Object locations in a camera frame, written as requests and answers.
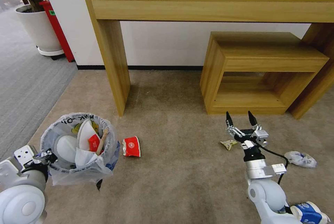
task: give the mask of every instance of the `black baseboard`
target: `black baseboard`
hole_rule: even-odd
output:
[[[104,65],[77,65],[78,70],[105,70]],[[201,71],[201,65],[129,65],[129,70]]]

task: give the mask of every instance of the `wooden console table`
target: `wooden console table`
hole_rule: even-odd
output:
[[[334,83],[334,0],[86,0],[119,116],[130,78],[119,21],[312,23],[303,41],[330,58],[289,108],[300,118]]]

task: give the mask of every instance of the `wooden side table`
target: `wooden side table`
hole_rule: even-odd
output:
[[[211,32],[200,81],[206,110],[282,114],[327,60],[289,32]]]
[[[334,83],[334,0],[86,0],[115,99],[123,115],[130,78],[119,21],[312,23],[303,41],[330,58],[295,100],[301,117]]]

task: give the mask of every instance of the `black cable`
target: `black cable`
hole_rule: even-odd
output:
[[[256,144],[257,144],[260,148],[262,148],[263,150],[265,150],[265,151],[267,151],[267,152],[269,152],[269,153],[271,153],[271,154],[273,154],[273,155],[276,155],[276,156],[279,156],[279,157],[285,159],[285,169],[288,167],[289,161],[288,161],[288,159],[287,159],[284,155],[275,153],[275,152],[273,152],[273,151],[271,151],[271,150],[269,150],[269,149],[267,149],[267,148],[261,146],[259,143],[256,143]],[[284,174],[281,174],[281,175],[279,176],[279,179],[278,179],[278,182],[277,182],[278,185],[281,183],[281,180],[282,180],[283,175],[284,175]]]

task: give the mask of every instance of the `wooden cube shelf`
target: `wooden cube shelf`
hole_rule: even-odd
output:
[[[211,32],[200,81],[207,113],[283,114],[327,60],[289,32]]]

